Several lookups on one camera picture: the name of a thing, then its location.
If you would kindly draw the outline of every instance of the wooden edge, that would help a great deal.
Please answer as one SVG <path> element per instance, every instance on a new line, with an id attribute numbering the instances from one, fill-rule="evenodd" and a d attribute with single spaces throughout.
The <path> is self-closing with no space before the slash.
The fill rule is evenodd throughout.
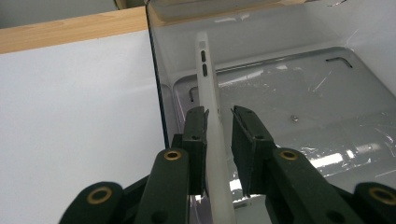
<path id="1" fill-rule="evenodd" d="M 146 29 L 148 23 L 144 7 L 0 29 L 0 54 Z"/>
<path id="2" fill-rule="evenodd" d="M 168 0 L 168 1 L 171 3 L 176 3 L 182 0 Z M 208 11 L 207 13 L 200 13 L 198 15 L 191 14 L 181 17 L 173 17 L 173 15 L 166 17 L 166 15 L 151 13 L 150 20 L 152 21 L 153 24 L 155 24 L 155 26 L 169 26 L 184 22 L 197 21 L 197 20 L 214 18 L 214 17 L 224 17 L 224 16 L 229 16 L 244 12 L 251 12 L 255 10 L 299 5 L 305 3 L 306 1 L 307 0 L 274 0 L 274 2 L 269 2 L 269 3 L 262 1 L 262 2 L 257 2 L 255 4 L 246 5 L 245 7 L 236 7 L 235 9 L 216 8 L 215 12 Z M 152 7 L 148 5 L 148 14 L 150 14 L 151 9 Z"/>

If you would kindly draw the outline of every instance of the clear plastic container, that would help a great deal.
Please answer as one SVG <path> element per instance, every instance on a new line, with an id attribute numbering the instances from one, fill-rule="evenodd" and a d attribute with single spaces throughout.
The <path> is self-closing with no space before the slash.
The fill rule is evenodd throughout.
<path id="1" fill-rule="evenodd" d="M 352 191 L 375 181 L 396 188 L 396 2 L 304 2 L 147 4 L 169 141 L 182 133 L 186 111 L 200 104 L 196 46 L 200 34 L 207 36 L 238 223 L 268 217 L 260 212 L 262 197 L 242 198 L 237 183 L 234 105 L 254 110 L 276 144 L 302 151 L 334 185 Z M 196 223 L 210 223 L 202 204 L 194 208 Z"/>

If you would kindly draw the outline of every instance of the white surface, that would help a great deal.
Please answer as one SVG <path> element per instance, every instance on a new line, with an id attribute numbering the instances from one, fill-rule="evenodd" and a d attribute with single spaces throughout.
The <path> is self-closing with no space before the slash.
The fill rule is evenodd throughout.
<path id="1" fill-rule="evenodd" d="M 117 10 L 114 0 L 1 0 L 0 28 Z"/>
<path id="2" fill-rule="evenodd" d="M 163 147 L 147 31 L 0 55 L 0 223 L 57 223 Z"/>

